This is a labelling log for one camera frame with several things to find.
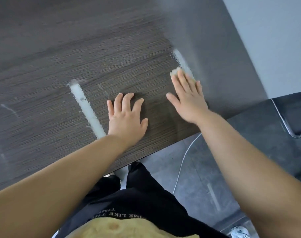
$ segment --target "white wall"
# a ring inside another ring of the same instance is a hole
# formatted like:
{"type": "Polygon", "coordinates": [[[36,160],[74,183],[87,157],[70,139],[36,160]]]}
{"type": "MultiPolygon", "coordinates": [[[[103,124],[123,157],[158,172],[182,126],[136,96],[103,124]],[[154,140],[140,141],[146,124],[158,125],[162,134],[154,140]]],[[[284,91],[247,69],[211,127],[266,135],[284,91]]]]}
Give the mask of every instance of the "white wall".
{"type": "Polygon", "coordinates": [[[301,0],[223,0],[269,98],[301,91],[301,0]]]}

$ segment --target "person's right arm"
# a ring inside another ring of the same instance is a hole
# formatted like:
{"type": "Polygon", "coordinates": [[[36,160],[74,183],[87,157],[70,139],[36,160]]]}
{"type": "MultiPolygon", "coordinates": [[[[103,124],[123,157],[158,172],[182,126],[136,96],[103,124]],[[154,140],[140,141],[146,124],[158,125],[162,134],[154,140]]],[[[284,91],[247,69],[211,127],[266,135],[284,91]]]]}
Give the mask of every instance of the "person's right arm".
{"type": "Polygon", "coordinates": [[[179,100],[167,98],[196,124],[241,209],[260,237],[301,237],[301,182],[268,159],[227,121],[211,112],[202,87],[182,71],[172,76],[179,100]]]}

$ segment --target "black pants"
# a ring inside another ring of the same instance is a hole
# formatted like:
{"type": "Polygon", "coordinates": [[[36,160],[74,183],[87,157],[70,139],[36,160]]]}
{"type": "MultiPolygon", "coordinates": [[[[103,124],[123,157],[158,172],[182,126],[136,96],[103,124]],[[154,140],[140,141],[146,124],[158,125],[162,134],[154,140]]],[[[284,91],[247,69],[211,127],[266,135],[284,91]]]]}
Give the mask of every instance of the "black pants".
{"type": "MultiPolygon", "coordinates": [[[[140,192],[157,196],[170,204],[177,206],[182,212],[187,211],[177,201],[175,196],[166,191],[150,174],[146,167],[140,162],[134,162],[129,165],[129,173],[127,175],[126,188],[135,188],[140,192]]],[[[85,196],[77,211],[87,204],[99,200],[105,196],[113,194],[121,189],[121,180],[115,175],[102,177],[85,196]]]]}

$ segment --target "person's left hand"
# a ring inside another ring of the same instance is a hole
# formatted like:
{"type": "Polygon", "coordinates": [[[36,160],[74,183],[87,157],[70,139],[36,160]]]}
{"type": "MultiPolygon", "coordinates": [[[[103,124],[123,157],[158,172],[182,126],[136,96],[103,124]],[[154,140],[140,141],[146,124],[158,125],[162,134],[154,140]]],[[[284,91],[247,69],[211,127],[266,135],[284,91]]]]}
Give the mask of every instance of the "person's left hand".
{"type": "Polygon", "coordinates": [[[140,110],[144,99],[139,99],[135,102],[131,110],[130,100],[134,93],[128,93],[124,96],[119,93],[114,100],[114,107],[111,100],[108,100],[109,110],[109,133],[119,137],[126,148],[135,145],[144,135],[148,126],[148,119],[145,118],[140,122],[140,110]]]}

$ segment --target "person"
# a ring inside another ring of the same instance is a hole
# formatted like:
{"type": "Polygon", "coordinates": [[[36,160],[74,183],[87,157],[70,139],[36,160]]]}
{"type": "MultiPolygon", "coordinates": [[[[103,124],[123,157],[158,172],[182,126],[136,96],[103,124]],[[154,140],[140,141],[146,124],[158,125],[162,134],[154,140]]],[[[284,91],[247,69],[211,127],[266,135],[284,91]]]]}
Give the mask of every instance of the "person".
{"type": "MultiPolygon", "coordinates": [[[[260,237],[301,237],[301,183],[210,111],[200,82],[172,75],[178,98],[168,100],[196,124],[241,209],[260,237]]],[[[107,136],[0,191],[0,237],[225,237],[188,216],[143,164],[129,165],[126,189],[102,177],[144,135],[143,99],[133,93],[107,101],[107,136]]]]}

